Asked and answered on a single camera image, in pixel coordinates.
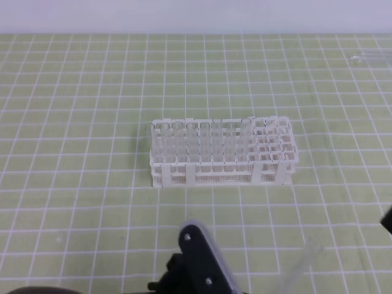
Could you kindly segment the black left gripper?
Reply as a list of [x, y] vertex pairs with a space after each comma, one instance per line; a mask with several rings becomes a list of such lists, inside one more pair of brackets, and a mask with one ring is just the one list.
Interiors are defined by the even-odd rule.
[[214, 238], [199, 220], [181, 224], [180, 253], [167, 262], [167, 271], [148, 283], [150, 293], [242, 293]]

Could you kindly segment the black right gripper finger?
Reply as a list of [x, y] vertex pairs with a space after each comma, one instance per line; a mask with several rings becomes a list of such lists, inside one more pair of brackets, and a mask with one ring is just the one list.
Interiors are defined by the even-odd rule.
[[380, 224], [389, 234], [392, 234], [392, 207], [383, 215]]

